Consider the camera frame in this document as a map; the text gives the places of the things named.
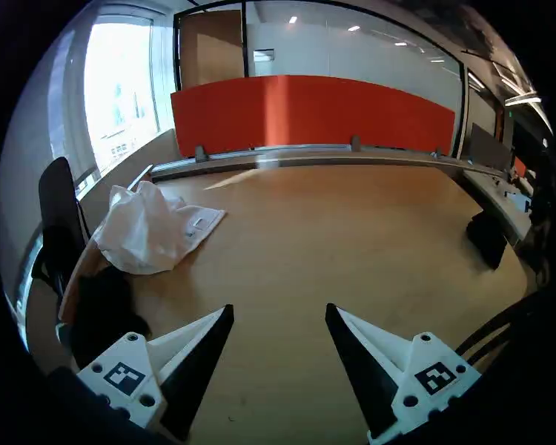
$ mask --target desk surface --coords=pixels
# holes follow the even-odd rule
[[[517,241],[523,241],[532,227],[532,221],[529,219],[529,214],[521,211],[514,202],[504,196],[505,191],[521,194],[519,189],[508,184],[507,181],[476,171],[464,171],[463,176],[492,201],[504,220],[511,226]]]
[[[192,444],[366,441],[326,303],[455,347],[526,290],[510,247],[496,271],[485,266],[465,236],[480,207],[434,168],[276,168],[158,186],[227,211],[173,271],[130,278],[154,337],[234,304]]]

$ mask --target black office chair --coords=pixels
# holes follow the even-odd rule
[[[85,215],[76,199],[68,161],[54,160],[39,179],[39,205],[42,213],[43,247],[37,256],[31,276],[45,281],[58,296],[56,324],[66,285],[90,238]],[[85,233],[80,225],[80,216]]]

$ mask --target window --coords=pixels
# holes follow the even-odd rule
[[[113,167],[159,132],[150,63],[153,20],[101,16],[85,62],[85,113],[99,171]]]

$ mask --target black object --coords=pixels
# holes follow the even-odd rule
[[[511,149],[498,142],[488,131],[477,124],[471,126],[469,157],[480,165],[508,171],[511,167]]]
[[[33,264],[31,276],[45,281],[57,294],[57,313],[72,271],[85,248],[85,235],[90,237],[66,158],[54,160],[43,172],[39,179],[39,204],[43,247]],[[80,226],[79,211],[86,233]]]
[[[498,268],[505,251],[506,238],[496,218],[482,211],[471,219],[466,233],[486,264],[493,269]]]
[[[348,329],[333,303],[328,303],[325,308],[325,322],[368,428],[375,438],[397,420],[391,408],[397,384]]]
[[[522,300],[510,305],[504,311],[496,314],[493,318],[484,323],[476,332],[467,337],[463,343],[455,350],[458,355],[465,354],[471,347],[475,346],[478,342],[488,337],[492,332],[503,326],[509,325],[504,331],[493,337],[488,343],[478,349],[470,358],[468,363],[474,365],[479,359],[484,357],[493,349],[511,340],[515,333],[515,326],[532,314],[536,305],[539,304],[540,293],[524,297]]]
[[[153,434],[128,420],[125,409],[112,409],[107,398],[99,397],[88,389],[68,368],[58,368],[47,376],[51,396],[66,406],[63,415],[75,418],[78,430],[71,435],[82,435],[89,430],[99,432],[104,444],[172,444],[162,435]]]
[[[94,277],[79,278],[79,302],[70,330],[70,347],[84,368],[128,332],[150,334],[133,311],[132,290],[124,273],[113,266]]]
[[[181,441],[188,439],[191,423],[204,398],[233,322],[233,305],[228,304],[211,329],[161,385],[161,392],[168,402],[161,425]]]

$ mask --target crumpled plastic bag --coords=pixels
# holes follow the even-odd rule
[[[136,193],[115,185],[109,213],[95,233],[99,250],[119,270],[130,274],[169,271],[218,225],[225,211],[166,200],[152,182]]]

